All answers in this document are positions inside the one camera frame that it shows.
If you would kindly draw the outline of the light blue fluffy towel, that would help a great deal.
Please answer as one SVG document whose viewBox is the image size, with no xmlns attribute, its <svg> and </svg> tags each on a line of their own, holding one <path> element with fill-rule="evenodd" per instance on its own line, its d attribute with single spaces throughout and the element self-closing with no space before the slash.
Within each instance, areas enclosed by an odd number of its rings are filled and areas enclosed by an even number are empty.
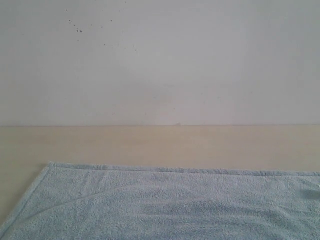
<svg viewBox="0 0 320 240">
<path fill-rule="evenodd" d="M 50 163 L 3 240 L 317 240 L 318 172 Z"/>
</svg>

